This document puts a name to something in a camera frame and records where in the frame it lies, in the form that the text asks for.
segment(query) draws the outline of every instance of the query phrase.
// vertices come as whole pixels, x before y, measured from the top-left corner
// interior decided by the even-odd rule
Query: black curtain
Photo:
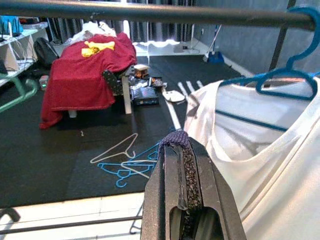
[[[128,3],[194,6],[196,0],[127,0]],[[173,39],[177,42],[191,40],[192,24],[161,23],[161,22],[130,22],[130,37],[133,42],[165,41]]]
[[[120,2],[121,0],[90,0],[99,2]],[[123,31],[123,22],[109,19],[97,19],[97,22],[104,21],[110,28],[113,28],[116,33]],[[65,18],[48,18],[51,37],[50,40],[55,44],[63,44],[68,38],[72,38],[75,34],[82,30],[81,19],[65,19]]]

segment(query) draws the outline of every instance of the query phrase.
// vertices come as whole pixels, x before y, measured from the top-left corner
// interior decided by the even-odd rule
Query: electronic device
[[[134,105],[159,104],[159,97],[153,87],[131,88],[131,98]]]
[[[48,75],[43,75],[40,77],[39,79],[39,84],[40,84],[40,88],[41,91],[45,91],[48,85],[48,81],[49,81],[49,76]]]

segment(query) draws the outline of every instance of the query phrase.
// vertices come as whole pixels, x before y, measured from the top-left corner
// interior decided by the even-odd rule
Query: mop
[[[225,62],[221,52],[219,52],[219,51],[215,52],[216,39],[218,37],[218,34],[220,32],[221,27],[222,27],[222,25],[220,25],[219,28],[217,25],[215,26],[213,41],[212,41],[211,46],[209,47],[208,51],[203,56],[203,61],[206,63],[216,64],[216,63],[224,63]]]

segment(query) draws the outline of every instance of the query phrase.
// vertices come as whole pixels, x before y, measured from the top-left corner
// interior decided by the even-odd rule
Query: white t-shirt
[[[192,93],[184,130],[206,147],[229,184],[248,240],[319,239],[320,94],[309,102],[237,85],[218,89],[220,83]],[[270,90],[310,92],[304,82]],[[288,130],[239,121],[216,109]]]

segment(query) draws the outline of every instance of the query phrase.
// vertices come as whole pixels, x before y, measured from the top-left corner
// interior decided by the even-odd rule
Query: white tile floor
[[[184,45],[190,47],[196,43],[193,42],[191,45],[184,43]],[[197,49],[197,46],[195,49],[187,50],[182,50],[181,45],[171,44],[164,47],[150,44],[148,48],[138,44],[135,47],[137,56],[205,54],[205,48]],[[54,46],[54,48],[58,54],[61,54],[64,46]],[[4,216],[0,219],[0,230],[135,216],[143,199],[143,193],[132,193],[15,207],[21,216],[20,221],[12,224],[9,217]],[[127,221],[13,233],[0,235],[0,240],[139,240],[139,233],[129,234],[132,223],[132,221]],[[140,227],[141,220],[137,221],[135,225]]]

